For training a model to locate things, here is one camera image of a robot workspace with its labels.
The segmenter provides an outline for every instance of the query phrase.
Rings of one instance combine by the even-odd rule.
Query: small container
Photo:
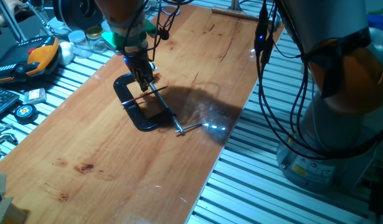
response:
[[[46,102],[47,95],[43,88],[31,90],[24,93],[24,104],[37,104]]]
[[[76,30],[71,32],[68,35],[69,41],[73,43],[73,46],[75,47],[74,53],[79,59],[85,59],[92,56],[92,53],[89,52],[89,44],[86,40],[86,35],[81,30]]]
[[[97,53],[104,53],[106,45],[102,39],[103,28],[95,26],[87,29],[86,35],[90,49]]]
[[[54,29],[55,34],[63,35],[63,36],[68,36],[71,33],[71,30],[65,25],[65,23],[58,21],[56,17],[51,19],[49,21],[49,24],[51,28]]]
[[[102,28],[103,28],[103,32],[111,32],[110,25],[108,25],[107,21],[102,22]]]

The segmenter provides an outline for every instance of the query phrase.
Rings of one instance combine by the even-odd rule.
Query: glass jar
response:
[[[87,29],[86,36],[90,49],[96,53],[104,53],[106,45],[102,39],[103,28],[99,26]]]
[[[79,59],[85,59],[92,56],[93,53],[91,53],[89,44],[86,40],[86,35],[81,30],[76,30],[71,32],[68,35],[69,41],[73,43],[74,46],[74,54]]]

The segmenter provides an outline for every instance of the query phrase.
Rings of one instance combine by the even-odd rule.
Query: cardboard box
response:
[[[6,174],[0,174],[0,224],[25,223],[27,214],[11,202],[13,198],[4,198],[6,194]]]

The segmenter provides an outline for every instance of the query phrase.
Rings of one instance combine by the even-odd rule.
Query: yellow sticker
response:
[[[292,139],[288,138],[288,145],[291,146],[291,143],[292,143]]]
[[[297,163],[293,164],[292,169],[297,173],[302,175],[303,177],[306,175],[306,169],[304,169],[302,166],[299,166]]]

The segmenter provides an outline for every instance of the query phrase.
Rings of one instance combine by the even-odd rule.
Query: wooden board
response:
[[[232,129],[257,79],[255,28],[181,8],[155,64],[156,87],[169,85],[162,94],[183,126],[204,119]],[[114,56],[0,162],[7,197],[27,211],[27,223],[186,220],[226,136],[202,127],[185,136],[172,126],[138,131],[112,88],[126,72]],[[146,101],[150,109],[154,98]]]

